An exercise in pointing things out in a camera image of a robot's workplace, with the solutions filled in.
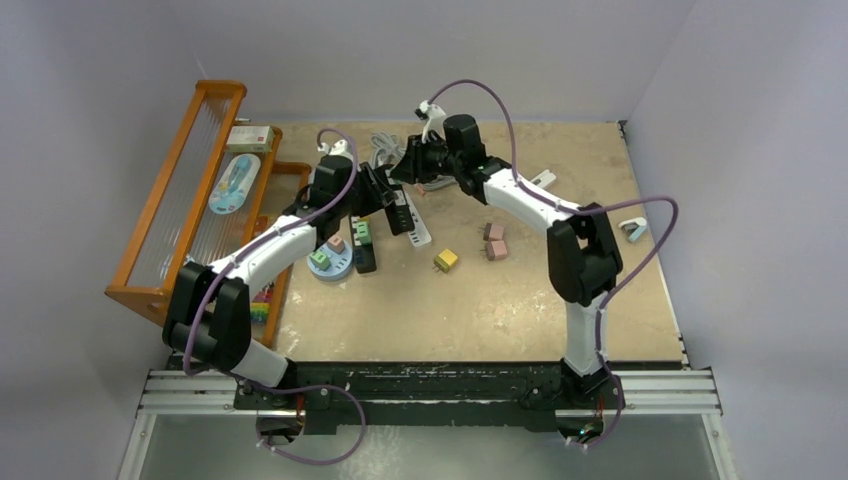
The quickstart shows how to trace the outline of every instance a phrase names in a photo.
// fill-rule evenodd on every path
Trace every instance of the black base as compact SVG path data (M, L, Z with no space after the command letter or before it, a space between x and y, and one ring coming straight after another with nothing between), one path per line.
M611 382L588 392L574 389L562 362L298 362L282 388L330 384L348 388L363 405L369 425L518 426L531 432L571 431L591 416L557 419L557 410L595 411L601 395L612 405ZM305 395L305 434L333 434L357 425L345 396ZM296 397L254 389L239 392L240 410L294 409Z

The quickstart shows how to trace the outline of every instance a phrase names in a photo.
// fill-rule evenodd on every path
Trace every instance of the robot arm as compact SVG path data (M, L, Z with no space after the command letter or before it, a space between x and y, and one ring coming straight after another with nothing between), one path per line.
M444 138L430 128L430 113L438 117L436 123L444 129ZM477 123L470 115L443 118L441 108L425 103L416 115L427 122L424 132L409 137L404 157L389 176L410 184L429 182L438 175L453 176L465 194L509 212L545 235L548 276L566 304L568 339L563 361L577 388L591 390L605 379L596 352L599 306L615 287L616 275L623 268L609 218L605 214L573 216L528 195L516 183L511 165L486 154ZM530 181L523 180L522 184L554 205L581 209ZM581 239L586 240L585 247L580 246ZM600 313L601 344L606 345L606 312Z
M354 165L343 140L325 153L312 184L265 233L208 266L189 262L180 268L162 330L165 344L186 351L204 296L212 288L213 279L226 272L210 297L214 309L207 309L200 317L192 357L268 387L291 383L293 362L252 338L251 299L295 260L326 242L348 215L365 216L384 210L395 235L414 228L409 207L397 201L395 188L400 186L389 184L386 169L373 169L367 163ZM358 173L351 188L334 207L323 208L344 191L352 168ZM326 211L319 214L322 208ZM295 222L302 224L292 227Z

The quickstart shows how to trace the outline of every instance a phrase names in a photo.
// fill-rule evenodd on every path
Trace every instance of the white power strip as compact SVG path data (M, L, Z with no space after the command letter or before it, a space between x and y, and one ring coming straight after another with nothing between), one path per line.
M412 246L418 248L429 245L433 241L433 237L430 236L430 231L424 225L424 220L418 214L418 209L415 208L412 199L409 198L409 195L404 194L403 190L395 191L395 199L395 203L398 205L409 205L409 213L412 214L412 222L415 224L415 230L407 233Z

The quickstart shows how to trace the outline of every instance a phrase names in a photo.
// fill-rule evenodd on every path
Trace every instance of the small white clip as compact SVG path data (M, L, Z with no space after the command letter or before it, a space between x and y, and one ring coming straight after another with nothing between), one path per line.
M282 237L285 233L292 233L291 230L285 230L285 228L288 227L291 224L292 224L292 222L289 222L289 223L286 223L286 224L283 224L283 225L278 225L275 222L274 226L272 228L274 229L274 232L277 234L278 237Z
M437 129L442 128L442 124L447 118L447 114L442 107L434 104L427 104L427 102L421 102L421 106L426 105L426 110L421 109L422 112L427 116L427 121L424 122L424 131L421 133L421 143L427 143L429 139L430 132L436 131Z
M633 243L648 230L648 222L643 217L636 217L619 223L618 228L627 234L627 241Z
M340 157L346 157L348 160L353 160L353 148L351 148L350 144L347 143L347 140L339 140L334 143L330 151L328 152L330 155L337 155Z
M239 265L241 264L241 262L238 261L238 257L234 253L234 254L230 255L229 259L230 259L230 265L233 266L233 270L236 270L239 267Z
M566 205L566 201L561 199L561 198L556 199L556 207L555 208L557 209L557 211L560 211L560 212L563 212L563 213L571 213L572 211L574 211L574 209L571 208L569 205Z

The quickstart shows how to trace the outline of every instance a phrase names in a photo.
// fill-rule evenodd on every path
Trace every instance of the yellow cube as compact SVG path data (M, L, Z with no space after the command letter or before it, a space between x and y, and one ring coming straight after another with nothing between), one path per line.
M442 251L442 253L436 255L436 258L433 259L433 263L439 267L439 270L447 273L454 265L456 265L458 260L459 257L446 248Z

